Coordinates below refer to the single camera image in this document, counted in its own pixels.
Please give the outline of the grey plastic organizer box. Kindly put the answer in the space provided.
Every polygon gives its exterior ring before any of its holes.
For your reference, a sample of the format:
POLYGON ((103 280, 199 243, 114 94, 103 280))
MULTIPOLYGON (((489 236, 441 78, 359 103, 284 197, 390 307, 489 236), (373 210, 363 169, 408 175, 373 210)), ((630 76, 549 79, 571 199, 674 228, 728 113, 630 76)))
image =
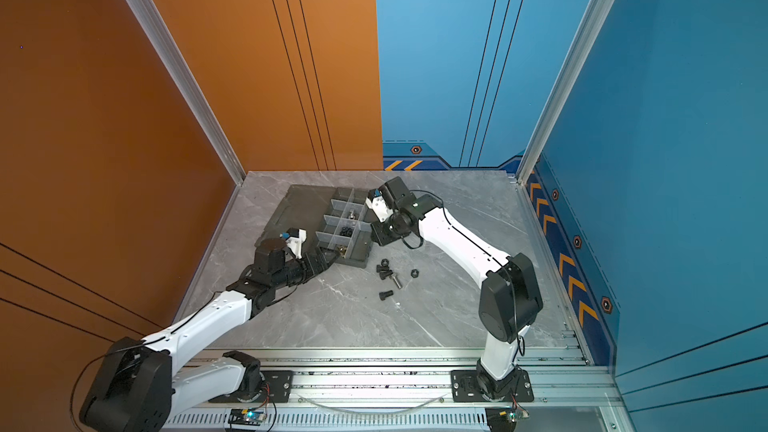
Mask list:
POLYGON ((347 246, 347 253, 341 254, 337 262, 364 268, 372 249, 371 224, 376 220, 366 206, 367 193, 361 188, 292 185, 259 239, 276 237, 290 228, 305 229, 303 250, 347 246), (345 226, 354 228, 352 237, 339 235, 345 226))

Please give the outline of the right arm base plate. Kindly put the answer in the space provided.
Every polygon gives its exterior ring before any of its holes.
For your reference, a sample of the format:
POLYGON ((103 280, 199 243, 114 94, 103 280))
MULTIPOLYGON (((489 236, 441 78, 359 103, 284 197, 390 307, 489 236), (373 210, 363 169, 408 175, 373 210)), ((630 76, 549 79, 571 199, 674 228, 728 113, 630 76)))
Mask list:
POLYGON ((482 369, 453 370, 450 373, 453 401, 532 403, 533 386, 527 371, 514 368, 504 379, 496 380, 482 369))

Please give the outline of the right aluminium corner post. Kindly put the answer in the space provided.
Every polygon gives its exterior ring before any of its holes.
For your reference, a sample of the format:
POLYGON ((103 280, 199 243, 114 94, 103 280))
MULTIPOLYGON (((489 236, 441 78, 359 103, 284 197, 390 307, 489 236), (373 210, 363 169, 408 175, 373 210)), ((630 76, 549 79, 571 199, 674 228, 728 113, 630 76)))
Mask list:
POLYGON ((527 183, 614 3, 589 0, 515 175, 518 185, 527 183))

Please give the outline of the aluminium front rail frame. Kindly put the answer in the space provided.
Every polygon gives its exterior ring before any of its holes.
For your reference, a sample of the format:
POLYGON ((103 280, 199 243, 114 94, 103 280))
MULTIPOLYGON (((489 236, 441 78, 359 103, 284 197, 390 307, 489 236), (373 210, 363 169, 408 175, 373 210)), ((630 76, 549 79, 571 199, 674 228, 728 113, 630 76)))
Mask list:
POLYGON ((347 416, 365 409, 414 414, 423 408, 510 409, 521 420, 542 408, 596 411, 606 431, 631 431, 607 368, 594 365, 575 337, 558 347, 528 346, 502 399, 478 384, 478 348, 250 349, 271 380, 273 402, 347 416))

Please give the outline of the right circuit board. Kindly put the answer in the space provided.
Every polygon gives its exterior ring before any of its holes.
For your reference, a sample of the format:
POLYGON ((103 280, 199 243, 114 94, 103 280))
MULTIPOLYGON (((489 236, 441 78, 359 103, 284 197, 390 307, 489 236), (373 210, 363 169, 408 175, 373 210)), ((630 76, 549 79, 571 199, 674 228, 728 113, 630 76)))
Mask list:
POLYGON ((515 432, 530 413, 524 408, 486 408, 486 423, 490 432, 515 432))

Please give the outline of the left green circuit board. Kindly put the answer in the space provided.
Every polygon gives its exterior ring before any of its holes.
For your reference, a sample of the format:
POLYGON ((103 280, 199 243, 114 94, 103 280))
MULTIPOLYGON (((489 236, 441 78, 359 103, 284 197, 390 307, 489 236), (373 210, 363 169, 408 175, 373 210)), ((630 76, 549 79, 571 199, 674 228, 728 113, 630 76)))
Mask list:
POLYGON ((267 420, 268 414, 257 409, 231 409, 227 418, 227 426, 260 427, 267 420))

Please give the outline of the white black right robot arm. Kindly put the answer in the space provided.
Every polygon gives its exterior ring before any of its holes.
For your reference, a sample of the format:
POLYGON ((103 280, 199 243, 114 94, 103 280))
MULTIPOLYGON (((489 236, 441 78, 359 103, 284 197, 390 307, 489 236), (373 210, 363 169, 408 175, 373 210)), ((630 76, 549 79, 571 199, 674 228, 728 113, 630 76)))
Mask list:
POLYGON ((544 305, 531 259, 485 242, 429 194, 407 193, 395 200, 371 190, 366 205, 376 216, 371 228, 378 245, 405 242, 414 235, 421 245, 442 250, 474 281, 478 316, 487 332, 476 367, 477 387, 490 401, 513 397, 522 379, 519 359, 525 355, 525 336, 544 305))

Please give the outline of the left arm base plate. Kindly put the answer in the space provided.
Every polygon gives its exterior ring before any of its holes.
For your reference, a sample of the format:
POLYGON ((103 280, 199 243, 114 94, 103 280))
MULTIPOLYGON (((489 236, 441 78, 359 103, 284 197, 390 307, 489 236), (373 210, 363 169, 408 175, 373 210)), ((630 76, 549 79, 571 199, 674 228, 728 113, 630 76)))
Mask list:
POLYGON ((292 391, 292 370, 267 370, 260 372, 260 382, 253 391, 238 390, 209 400, 213 404, 262 404, 264 402, 288 403, 292 391))

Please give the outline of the large black bolt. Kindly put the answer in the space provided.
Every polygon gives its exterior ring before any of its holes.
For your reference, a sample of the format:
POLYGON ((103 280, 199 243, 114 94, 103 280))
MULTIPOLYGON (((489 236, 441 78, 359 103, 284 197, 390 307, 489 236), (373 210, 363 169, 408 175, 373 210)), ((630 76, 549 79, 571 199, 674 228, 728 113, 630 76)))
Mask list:
POLYGON ((381 280, 386 280, 388 277, 392 276, 393 270, 390 267, 390 261, 388 259, 382 259, 376 266, 376 273, 381 280))

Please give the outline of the left aluminium corner post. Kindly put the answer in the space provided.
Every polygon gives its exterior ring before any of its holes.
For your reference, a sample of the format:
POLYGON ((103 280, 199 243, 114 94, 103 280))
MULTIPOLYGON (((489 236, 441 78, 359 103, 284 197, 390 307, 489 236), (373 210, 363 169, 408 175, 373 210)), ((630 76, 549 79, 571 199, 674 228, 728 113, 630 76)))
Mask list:
POLYGON ((235 185, 246 172, 154 0, 125 0, 235 185))

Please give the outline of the aluminium corner post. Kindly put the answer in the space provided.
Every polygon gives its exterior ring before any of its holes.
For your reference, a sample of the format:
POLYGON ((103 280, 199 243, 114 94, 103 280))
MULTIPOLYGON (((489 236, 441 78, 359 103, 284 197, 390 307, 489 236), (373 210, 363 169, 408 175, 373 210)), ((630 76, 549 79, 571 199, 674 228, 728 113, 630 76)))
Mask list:
POLYGON ((515 175, 518 185, 527 183, 614 3, 589 0, 515 175))
POLYGON ((235 185, 246 172, 154 0, 125 0, 235 185))

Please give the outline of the silver hex bolt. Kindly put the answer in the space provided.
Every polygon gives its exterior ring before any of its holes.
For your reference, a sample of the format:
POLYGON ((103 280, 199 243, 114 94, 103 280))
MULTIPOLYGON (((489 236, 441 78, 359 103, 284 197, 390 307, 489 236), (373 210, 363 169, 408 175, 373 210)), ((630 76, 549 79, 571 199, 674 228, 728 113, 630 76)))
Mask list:
POLYGON ((392 275, 392 276, 390 276, 390 278, 391 278, 391 280, 393 281, 393 283, 395 284, 395 286, 398 289, 402 289, 403 288, 399 278, 396 275, 392 275))

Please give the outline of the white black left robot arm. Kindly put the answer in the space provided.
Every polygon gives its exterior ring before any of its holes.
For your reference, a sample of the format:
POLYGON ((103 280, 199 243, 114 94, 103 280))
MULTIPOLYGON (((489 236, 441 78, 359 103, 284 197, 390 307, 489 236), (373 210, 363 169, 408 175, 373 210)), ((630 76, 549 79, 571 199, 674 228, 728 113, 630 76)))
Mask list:
POLYGON ((74 423, 96 431, 158 431, 167 420, 226 396, 252 403, 267 397, 259 359, 229 351, 207 366, 188 362, 218 338, 277 304, 278 291, 294 289, 330 268, 336 249, 305 249, 282 235, 262 241, 238 279, 196 312, 140 340, 125 337, 96 358, 99 369, 74 423))

